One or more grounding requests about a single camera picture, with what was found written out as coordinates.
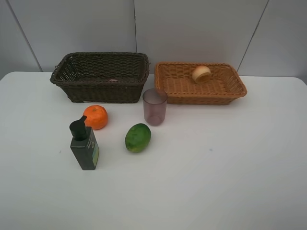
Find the translucent purple plastic cup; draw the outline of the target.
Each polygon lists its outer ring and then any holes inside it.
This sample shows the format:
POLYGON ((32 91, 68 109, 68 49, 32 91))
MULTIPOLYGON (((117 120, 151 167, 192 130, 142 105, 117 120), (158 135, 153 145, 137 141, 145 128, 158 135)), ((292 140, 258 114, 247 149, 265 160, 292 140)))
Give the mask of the translucent purple plastic cup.
POLYGON ((165 120, 167 94, 160 89, 146 90, 142 95, 144 119, 151 126, 158 126, 165 120))

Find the brown bread bun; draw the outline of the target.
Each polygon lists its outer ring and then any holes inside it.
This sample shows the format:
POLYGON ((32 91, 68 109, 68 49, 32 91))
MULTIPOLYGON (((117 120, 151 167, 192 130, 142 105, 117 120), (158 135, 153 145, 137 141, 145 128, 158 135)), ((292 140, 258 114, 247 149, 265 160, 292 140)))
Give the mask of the brown bread bun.
POLYGON ((192 73, 192 79, 196 84, 206 83, 210 78, 211 71, 207 66, 197 66, 192 73))

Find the dark green pump bottle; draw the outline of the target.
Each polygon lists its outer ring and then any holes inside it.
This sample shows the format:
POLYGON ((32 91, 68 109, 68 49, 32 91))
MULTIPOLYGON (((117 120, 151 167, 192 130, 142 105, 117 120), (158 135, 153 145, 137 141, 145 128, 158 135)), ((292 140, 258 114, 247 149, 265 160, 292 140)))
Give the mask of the dark green pump bottle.
POLYGON ((72 122, 69 129, 72 134, 70 149, 82 170, 95 170, 99 158, 99 146, 93 129, 85 125, 86 116, 72 122))

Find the green mango fruit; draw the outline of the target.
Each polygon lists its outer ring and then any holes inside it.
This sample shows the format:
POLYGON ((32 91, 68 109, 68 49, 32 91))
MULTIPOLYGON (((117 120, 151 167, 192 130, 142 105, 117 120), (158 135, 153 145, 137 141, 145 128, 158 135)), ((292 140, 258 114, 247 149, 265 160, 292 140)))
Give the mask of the green mango fruit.
POLYGON ((140 153, 147 148, 151 140, 151 130, 146 124, 132 126, 125 136, 125 146, 129 152, 140 153))

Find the orange mandarin fruit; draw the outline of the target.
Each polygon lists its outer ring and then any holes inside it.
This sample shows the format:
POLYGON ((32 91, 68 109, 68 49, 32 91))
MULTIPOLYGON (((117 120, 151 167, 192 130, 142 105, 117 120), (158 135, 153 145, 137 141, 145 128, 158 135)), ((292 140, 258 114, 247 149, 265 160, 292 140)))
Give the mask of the orange mandarin fruit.
POLYGON ((104 128, 108 123, 108 114, 104 107, 100 105, 91 105, 83 113, 86 116, 85 125, 93 130, 104 128))

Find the dark brown wicker basket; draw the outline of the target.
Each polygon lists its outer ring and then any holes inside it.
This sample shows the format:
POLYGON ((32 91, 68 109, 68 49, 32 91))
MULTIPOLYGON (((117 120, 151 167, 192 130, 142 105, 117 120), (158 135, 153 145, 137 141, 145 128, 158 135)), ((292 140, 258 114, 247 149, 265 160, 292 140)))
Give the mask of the dark brown wicker basket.
POLYGON ((143 53, 75 52, 55 67, 50 81, 73 103, 132 104, 139 101, 148 75, 143 53))

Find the tan wicker basket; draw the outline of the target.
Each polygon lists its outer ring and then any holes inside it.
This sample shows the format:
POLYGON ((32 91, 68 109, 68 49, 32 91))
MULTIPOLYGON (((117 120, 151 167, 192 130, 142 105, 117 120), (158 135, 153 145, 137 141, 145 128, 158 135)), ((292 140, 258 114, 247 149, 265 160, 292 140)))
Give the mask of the tan wicker basket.
POLYGON ((167 94, 169 104, 227 105, 247 94, 237 71, 226 63, 159 62, 154 83, 167 94), (209 68, 208 82, 197 84, 192 79, 198 66, 209 68))

